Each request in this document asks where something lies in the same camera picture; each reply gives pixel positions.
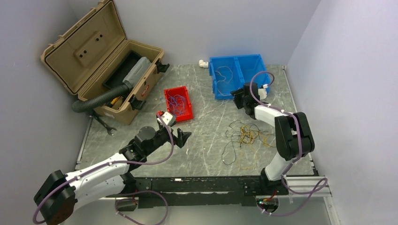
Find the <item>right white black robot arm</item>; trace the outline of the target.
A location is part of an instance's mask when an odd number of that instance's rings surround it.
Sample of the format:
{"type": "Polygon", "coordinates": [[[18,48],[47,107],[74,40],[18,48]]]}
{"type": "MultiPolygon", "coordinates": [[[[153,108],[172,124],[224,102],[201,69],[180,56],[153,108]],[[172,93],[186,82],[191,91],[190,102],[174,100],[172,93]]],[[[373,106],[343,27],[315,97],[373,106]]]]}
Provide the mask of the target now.
{"type": "Polygon", "coordinates": [[[233,102],[238,109],[255,120],[265,122],[275,130],[276,150],[271,163],[260,173],[259,190],[269,195],[283,182],[283,176],[292,165],[314,151],[314,138],[303,112],[291,113],[260,101],[257,83],[247,82],[232,91],[233,102]]]}

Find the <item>white pipe elbow fitting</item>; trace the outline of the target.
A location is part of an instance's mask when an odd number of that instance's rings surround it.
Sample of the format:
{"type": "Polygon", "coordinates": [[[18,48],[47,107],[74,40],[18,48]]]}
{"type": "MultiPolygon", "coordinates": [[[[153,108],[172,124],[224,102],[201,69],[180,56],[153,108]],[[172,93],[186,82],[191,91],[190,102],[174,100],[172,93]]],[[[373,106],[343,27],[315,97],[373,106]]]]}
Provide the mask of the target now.
{"type": "Polygon", "coordinates": [[[199,60],[199,67],[200,68],[209,68],[209,62],[204,60],[199,60]]]}

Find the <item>grey canister in toolbox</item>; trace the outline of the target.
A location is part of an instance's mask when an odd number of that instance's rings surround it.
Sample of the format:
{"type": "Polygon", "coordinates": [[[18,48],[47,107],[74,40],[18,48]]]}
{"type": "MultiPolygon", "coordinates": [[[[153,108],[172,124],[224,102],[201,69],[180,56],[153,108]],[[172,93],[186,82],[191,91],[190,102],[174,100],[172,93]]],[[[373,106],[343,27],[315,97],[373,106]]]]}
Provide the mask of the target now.
{"type": "Polygon", "coordinates": [[[151,61],[147,57],[140,58],[135,66],[124,77],[122,81],[123,84],[125,84],[129,90],[133,90],[151,64],[151,61]]]}

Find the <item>tan open toolbox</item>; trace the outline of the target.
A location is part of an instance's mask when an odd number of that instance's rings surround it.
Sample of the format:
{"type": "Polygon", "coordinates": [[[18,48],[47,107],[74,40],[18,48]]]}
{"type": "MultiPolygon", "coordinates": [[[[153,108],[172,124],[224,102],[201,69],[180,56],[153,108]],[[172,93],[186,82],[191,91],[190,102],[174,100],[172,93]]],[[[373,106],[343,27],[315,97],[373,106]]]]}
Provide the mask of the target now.
{"type": "Polygon", "coordinates": [[[131,52],[148,58],[149,68],[114,106],[95,109],[99,115],[128,125],[138,113],[133,104],[144,103],[168,65],[161,62],[163,49],[127,39],[114,1],[100,1],[40,58],[70,94],[85,101],[107,91],[104,82],[131,52]]]}

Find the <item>black metal wrench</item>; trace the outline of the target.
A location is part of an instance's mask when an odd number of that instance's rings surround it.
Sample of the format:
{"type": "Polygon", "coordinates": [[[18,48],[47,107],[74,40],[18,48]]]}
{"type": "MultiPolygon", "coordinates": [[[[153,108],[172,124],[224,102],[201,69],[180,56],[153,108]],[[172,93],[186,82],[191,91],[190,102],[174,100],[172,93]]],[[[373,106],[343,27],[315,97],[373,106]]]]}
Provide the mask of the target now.
{"type": "Polygon", "coordinates": [[[109,126],[103,119],[100,118],[100,116],[99,116],[97,113],[95,113],[95,112],[92,113],[92,114],[90,115],[90,117],[92,117],[92,118],[95,119],[100,125],[102,125],[102,126],[106,129],[108,135],[110,135],[110,136],[114,136],[114,135],[115,135],[115,132],[117,131],[117,129],[114,128],[114,127],[109,126]]]}

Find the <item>red plastic bin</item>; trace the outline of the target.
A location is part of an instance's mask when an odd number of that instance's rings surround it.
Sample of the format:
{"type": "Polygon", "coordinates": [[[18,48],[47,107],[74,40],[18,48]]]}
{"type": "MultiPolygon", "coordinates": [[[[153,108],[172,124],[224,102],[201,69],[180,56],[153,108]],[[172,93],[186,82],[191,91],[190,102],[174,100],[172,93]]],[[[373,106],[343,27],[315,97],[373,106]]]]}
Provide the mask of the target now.
{"type": "Polygon", "coordinates": [[[167,111],[176,116],[177,122],[193,119],[193,110],[186,86],[164,90],[167,111]]]}

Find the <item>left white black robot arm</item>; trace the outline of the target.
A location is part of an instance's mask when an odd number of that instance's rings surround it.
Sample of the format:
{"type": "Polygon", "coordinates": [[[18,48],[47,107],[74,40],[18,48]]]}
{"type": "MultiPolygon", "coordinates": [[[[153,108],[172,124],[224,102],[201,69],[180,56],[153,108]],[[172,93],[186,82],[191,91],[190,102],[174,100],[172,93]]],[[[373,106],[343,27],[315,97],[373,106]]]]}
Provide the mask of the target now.
{"type": "Polygon", "coordinates": [[[141,165],[150,165],[147,157],[170,143],[182,148],[191,132],[159,126],[143,127],[127,146],[106,160],[85,169],[64,174],[57,170],[48,175],[33,200],[37,205],[32,221],[36,225],[58,225],[79,207],[107,195],[121,194],[128,197],[134,193],[135,180],[130,174],[141,165]]]}

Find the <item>black aluminium base frame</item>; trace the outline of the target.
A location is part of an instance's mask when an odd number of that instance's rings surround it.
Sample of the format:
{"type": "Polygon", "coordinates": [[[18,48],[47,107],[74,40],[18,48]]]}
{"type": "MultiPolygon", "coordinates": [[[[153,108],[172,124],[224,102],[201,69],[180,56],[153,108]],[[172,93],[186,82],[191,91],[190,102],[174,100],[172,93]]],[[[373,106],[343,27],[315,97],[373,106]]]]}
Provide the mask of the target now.
{"type": "Polygon", "coordinates": [[[281,200],[330,196],[325,177],[288,176],[266,183],[255,176],[136,177],[116,198],[132,198],[140,209],[162,206],[240,205],[277,209],[281,200]]]}

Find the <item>blue divided plastic bin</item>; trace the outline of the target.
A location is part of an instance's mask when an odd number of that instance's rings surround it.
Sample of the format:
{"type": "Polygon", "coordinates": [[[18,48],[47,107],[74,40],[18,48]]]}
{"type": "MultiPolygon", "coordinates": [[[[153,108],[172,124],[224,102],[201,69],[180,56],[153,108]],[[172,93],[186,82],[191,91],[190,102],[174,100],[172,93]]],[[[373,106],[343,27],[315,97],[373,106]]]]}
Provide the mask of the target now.
{"type": "Polygon", "coordinates": [[[232,91],[249,83],[266,67],[260,54],[220,56],[209,58],[209,74],[212,76],[212,91],[216,100],[232,99],[232,91]]]}

